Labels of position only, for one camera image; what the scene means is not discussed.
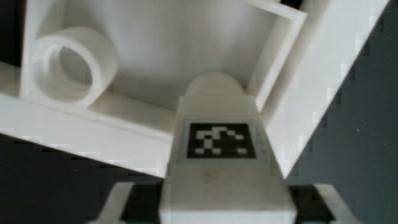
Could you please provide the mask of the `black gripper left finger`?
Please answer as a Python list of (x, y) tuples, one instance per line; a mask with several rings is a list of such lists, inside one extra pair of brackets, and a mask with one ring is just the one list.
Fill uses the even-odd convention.
[(160, 224), (160, 190), (161, 183), (119, 182), (97, 217), (87, 224)]

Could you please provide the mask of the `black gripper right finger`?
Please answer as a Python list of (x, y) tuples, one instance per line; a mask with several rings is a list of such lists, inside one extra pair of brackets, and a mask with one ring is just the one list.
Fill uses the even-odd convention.
[(296, 206), (295, 224), (355, 224), (355, 215), (332, 185), (291, 185), (289, 192)]

